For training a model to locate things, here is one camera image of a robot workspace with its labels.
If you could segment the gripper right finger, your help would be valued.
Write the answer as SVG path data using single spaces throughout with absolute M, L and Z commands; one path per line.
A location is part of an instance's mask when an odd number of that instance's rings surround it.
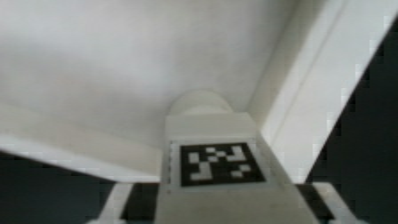
M 297 184 L 297 189 L 318 219 L 318 224 L 370 224 L 356 217 L 331 183 Z

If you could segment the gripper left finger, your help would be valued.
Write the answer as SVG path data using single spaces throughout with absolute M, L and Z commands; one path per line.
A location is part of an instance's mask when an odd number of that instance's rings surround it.
M 118 183 L 87 224 L 155 224 L 157 183 Z

